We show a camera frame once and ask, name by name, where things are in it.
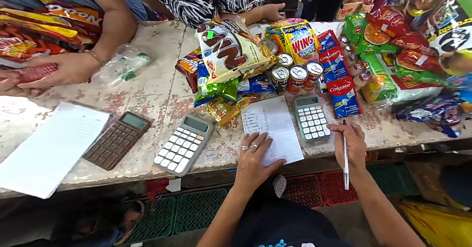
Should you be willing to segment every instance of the pen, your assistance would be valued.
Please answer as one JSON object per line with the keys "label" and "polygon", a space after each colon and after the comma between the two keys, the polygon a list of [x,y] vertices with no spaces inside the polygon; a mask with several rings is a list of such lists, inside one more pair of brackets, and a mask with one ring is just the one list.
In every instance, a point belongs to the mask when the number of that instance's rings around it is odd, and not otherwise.
{"label": "pen", "polygon": [[349,164],[347,162],[347,141],[343,133],[343,153],[344,153],[344,189],[349,190]]}

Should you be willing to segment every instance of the notepad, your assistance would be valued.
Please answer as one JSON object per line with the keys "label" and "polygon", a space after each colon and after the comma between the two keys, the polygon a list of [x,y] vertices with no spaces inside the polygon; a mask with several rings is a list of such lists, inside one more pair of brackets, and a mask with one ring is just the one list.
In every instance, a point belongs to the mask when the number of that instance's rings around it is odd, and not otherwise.
{"label": "notepad", "polygon": [[264,154],[264,166],[271,165],[278,159],[286,159],[286,164],[303,159],[284,96],[250,104],[241,113],[246,134],[267,132],[274,139]]}
{"label": "notepad", "polygon": [[62,102],[0,164],[0,187],[46,199],[99,136],[109,113]]}

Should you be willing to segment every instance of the table surface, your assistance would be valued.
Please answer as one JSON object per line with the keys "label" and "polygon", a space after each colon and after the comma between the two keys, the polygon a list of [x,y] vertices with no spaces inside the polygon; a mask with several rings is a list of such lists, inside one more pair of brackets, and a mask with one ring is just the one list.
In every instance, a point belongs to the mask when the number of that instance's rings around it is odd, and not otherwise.
{"label": "table surface", "polygon": [[[341,22],[312,22],[316,34],[333,29],[341,32]],[[259,33],[264,25],[253,25],[251,33]],[[196,49],[199,44],[195,30],[186,28],[178,21],[141,25],[133,44],[143,47],[153,62],[142,69],[132,81],[118,87],[103,88],[95,84],[78,84],[54,87],[35,99],[0,97],[0,162],[20,145],[38,126],[44,123],[54,108],[62,101],[72,101],[93,106],[113,113],[113,122],[124,111],[131,111],[152,121],[149,131],[136,143],[126,157],[111,171],[80,159],[62,180],[58,190],[116,184],[133,180],[169,176],[153,166],[156,152],[169,139],[181,118],[192,113],[207,120],[213,118],[204,106],[193,108],[193,94],[185,77],[174,69],[177,60]],[[333,108],[327,94],[321,94],[328,123],[334,123]],[[292,109],[293,95],[285,94]],[[447,141],[451,138],[435,132],[423,123],[398,122],[388,112],[361,99],[363,114],[347,120],[361,125],[369,150],[392,148],[419,143]],[[296,120],[293,119],[305,159],[328,156],[334,153],[334,138],[304,143],[301,141]],[[205,149],[195,162],[191,172],[233,168],[243,136],[241,118],[233,119],[224,128],[216,124]],[[470,130],[461,138],[472,137]],[[21,194],[0,188],[0,197]]]}

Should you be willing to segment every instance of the red plastic crate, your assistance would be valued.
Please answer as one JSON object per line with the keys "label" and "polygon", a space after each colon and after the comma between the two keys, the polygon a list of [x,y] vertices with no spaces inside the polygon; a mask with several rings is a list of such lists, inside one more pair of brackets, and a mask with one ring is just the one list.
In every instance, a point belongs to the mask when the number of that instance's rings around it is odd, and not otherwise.
{"label": "red plastic crate", "polygon": [[329,171],[320,174],[325,205],[336,205],[359,200],[352,184],[349,190],[344,189],[343,171]]}
{"label": "red plastic crate", "polygon": [[321,185],[316,174],[287,179],[282,198],[299,202],[310,208],[323,206]]}

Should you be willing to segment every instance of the toothpaste box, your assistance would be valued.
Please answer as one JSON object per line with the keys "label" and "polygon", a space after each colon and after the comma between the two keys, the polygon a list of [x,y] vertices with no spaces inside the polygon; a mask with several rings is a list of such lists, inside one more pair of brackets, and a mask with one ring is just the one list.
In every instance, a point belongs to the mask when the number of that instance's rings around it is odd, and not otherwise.
{"label": "toothpaste box", "polygon": [[332,47],[321,53],[320,63],[323,64],[326,83],[351,75],[349,68],[344,63],[344,56],[340,46]]}
{"label": "toothpaste box", "polygon": [[333,100],[334,113],[337,119],[362,114],[362,108],[351,76],[326,83],[326,86]]}

